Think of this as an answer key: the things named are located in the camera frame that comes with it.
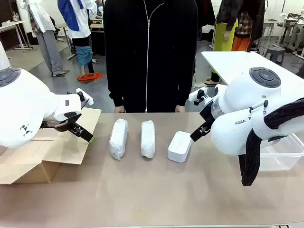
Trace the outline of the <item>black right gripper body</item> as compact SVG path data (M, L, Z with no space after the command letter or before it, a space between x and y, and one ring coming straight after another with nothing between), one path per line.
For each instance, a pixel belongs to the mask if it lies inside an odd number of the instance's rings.
M214 123L214 117L211 113L211 106L213 101L209 101L200 112L201 117L205 120L205 123L202 125L204 129L210 129Z

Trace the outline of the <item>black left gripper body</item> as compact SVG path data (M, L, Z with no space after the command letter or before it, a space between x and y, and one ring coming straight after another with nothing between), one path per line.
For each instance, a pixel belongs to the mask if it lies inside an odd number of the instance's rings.
M55 125L55 130L58 132L69 131L74 135L80 135L82 133L82 127L73 120L65 120Z

